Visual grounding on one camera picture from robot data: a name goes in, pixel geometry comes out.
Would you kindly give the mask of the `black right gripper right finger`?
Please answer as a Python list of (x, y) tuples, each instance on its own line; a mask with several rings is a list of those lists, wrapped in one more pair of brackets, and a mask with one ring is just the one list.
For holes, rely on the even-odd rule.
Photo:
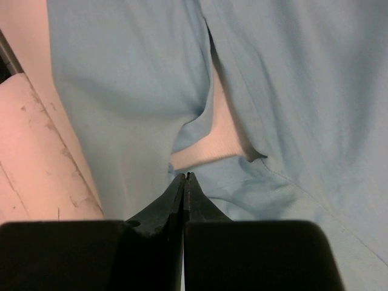
[(300, 220), (232, 221), (196, 176), (184, 186), (187, 290), (343, 290), (326, 235)]

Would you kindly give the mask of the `light blue trousers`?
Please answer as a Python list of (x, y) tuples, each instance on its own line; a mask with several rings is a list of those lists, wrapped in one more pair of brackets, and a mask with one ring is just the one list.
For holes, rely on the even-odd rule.
[(387, 289), (386, 1), (49, 1), (55, 87), (107, 219), (207, 136), (217, 70), (258, 152), (190, 162), (231, 219), (306, 219), (347, 290)]

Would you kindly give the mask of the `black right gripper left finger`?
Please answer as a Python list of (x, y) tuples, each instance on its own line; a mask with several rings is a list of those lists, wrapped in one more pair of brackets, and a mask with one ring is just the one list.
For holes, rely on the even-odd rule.
[(179, 290), (185, 176), (126, 221), (8, 222), (2, 290)]

